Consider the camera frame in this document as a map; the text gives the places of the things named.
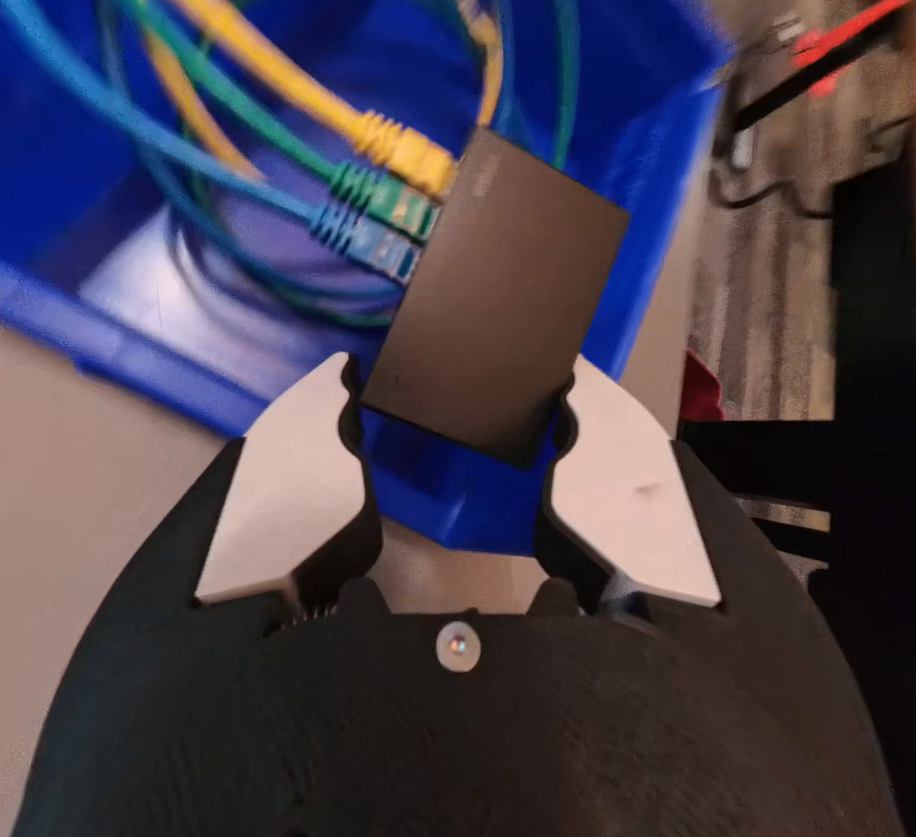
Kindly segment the black network switch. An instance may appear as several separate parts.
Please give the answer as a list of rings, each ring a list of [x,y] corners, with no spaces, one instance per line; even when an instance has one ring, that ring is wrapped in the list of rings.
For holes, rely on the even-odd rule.
[[[624,208],[477,129],[362,405],[530,467],[629,223]]]

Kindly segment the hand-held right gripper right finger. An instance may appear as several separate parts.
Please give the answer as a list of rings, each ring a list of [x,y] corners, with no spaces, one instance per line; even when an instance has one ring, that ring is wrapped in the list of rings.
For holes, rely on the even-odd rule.
[[[652,596],[722,601],[672,440],[620,384],[577,356],[558,399],[535,558],[579,609]]]

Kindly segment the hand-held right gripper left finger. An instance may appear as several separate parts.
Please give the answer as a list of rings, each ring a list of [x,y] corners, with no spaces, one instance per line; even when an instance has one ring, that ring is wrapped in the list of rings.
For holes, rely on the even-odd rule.
[[[203,604],[279,593],[333,610],[383,549],[363,453],[358,361],[345,352],[276,399],[246,432],[195,590]]]

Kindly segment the blue plastic bin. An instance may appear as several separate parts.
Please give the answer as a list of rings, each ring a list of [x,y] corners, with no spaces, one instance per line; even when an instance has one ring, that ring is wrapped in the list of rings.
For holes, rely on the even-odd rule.
[[[511,0],[510,138],[551,159],[557,109],[552,0]],[[96,0],[36,0],[98,67]],[[459,33],[412,0],[261,0],[265,35],[358,110],[404,121],[460,155],[478,76]],[[565,171],[631,215],[585,354],[618,380],[676,231],[731,45],[703,0],[578,0],[580,78]],[[206,279],[189,284],[167,250],[168,209],[129,138],[56,84],[2,14],[2,321],[230,438],[337,351],[371,371],[379,330],[253,308]],[[224,202],[249,247],[300,279],[375,288],[271,209]],[[442,545],[531,549],[540,477],[369,412],[381,507]]]

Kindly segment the red black clamp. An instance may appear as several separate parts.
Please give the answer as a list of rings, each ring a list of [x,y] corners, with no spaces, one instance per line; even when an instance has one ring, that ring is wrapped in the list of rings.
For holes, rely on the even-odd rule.
[[[742,133],[752,128],[889,38],[904,10],[913,2],[881,0],[855,18],[825,33],[807,50],[811,57],[804,58],[806,64],[736,113],[733,133]]]

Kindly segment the red cloth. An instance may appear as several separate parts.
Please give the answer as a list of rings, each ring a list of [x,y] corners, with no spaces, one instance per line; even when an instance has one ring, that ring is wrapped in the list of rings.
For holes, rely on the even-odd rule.
[[[721,422],[726,419],[719,378],[693,350],[685,350],[679,421]]]

